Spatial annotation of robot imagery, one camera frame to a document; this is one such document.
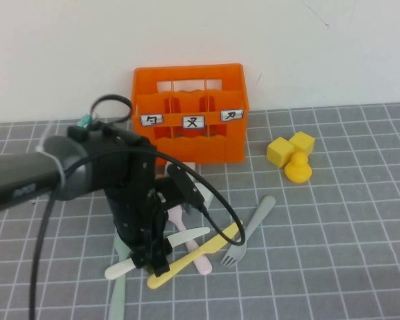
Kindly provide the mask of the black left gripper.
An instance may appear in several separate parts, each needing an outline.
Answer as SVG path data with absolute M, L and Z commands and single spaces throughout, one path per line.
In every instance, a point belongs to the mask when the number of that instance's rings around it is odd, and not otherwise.
M 136 269 L 150 266 L 156 277 L 170 270 L 171 244 L 163 232 L 168 213 L 152 193 L 139 195 L 128 186 L 107 189 L 107 200 L 120 239 Z

